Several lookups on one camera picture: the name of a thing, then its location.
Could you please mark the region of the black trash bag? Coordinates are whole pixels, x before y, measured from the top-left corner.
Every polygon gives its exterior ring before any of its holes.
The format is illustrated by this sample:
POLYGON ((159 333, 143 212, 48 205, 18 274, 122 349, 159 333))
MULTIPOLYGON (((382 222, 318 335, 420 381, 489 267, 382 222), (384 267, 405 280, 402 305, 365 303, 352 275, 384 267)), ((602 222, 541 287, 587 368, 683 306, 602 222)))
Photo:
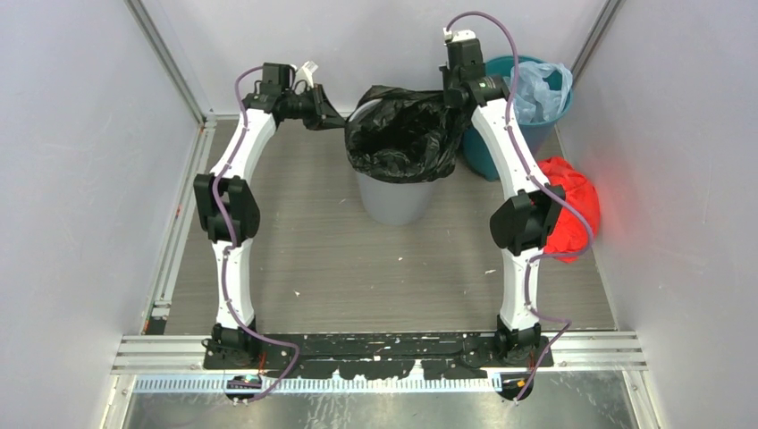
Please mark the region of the black trash bag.
POLYGON ((422 183, 450 176, 471 113, 449 107, 440 90, 374 85, 344 127, 355 172, 387 183, 422 183))

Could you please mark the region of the grey translucent trash bin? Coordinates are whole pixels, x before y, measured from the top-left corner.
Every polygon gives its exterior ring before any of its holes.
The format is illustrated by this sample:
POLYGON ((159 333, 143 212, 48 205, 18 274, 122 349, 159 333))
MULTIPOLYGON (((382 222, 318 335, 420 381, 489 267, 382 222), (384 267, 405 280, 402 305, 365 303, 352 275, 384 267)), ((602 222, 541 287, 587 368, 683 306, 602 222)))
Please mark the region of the grey translucent trash bin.
POLYGON ((437 185, 435 134, 421 122, 428 114, 402 102, 360 103, 345 130, 348 160, 361 201, 375 221, 401 226, 420 219, 437 185))

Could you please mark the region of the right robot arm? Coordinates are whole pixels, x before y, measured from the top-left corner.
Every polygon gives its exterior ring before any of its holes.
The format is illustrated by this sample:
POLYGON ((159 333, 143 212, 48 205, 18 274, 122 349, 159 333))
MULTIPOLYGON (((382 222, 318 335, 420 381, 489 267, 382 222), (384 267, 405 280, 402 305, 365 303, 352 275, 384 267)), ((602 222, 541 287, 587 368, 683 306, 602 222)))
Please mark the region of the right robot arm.
POLYGON ((505 365, 520 366, 539 349, 542 328, 535 314, 539 258, 553 233, 565 192, 539 170, 518 127, 503 79, 485 72, 481 44, 469 31, 446 41, 441 67, 447 106, 470 114, 496 167, 504 201, 490 218, 493 241, 503 259, 503 300, 497 316, 494 353, 505 365))

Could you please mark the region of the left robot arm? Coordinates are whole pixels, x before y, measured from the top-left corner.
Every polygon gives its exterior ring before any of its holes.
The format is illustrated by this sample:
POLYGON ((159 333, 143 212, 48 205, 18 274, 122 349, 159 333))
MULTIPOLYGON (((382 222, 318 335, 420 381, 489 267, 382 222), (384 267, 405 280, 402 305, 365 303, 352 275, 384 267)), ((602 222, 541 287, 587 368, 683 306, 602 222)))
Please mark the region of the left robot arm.
POLYGON ((254 366, 265 339, 256 332, 250 297, 249 263, 260 222, 250 182, 268 141, 279 125, 298 120, 309 130, 341 129, 345 119, 328 100, 314 75, 318 66, 264 63, 261 78, 247 95, 240 90, 249 76, 234 81, 239 120, 219 161, 193 181, 201 229, 212 243, 217 265, 219 305, 207 343, 215 356, 225 354, 240 369, 254 366))

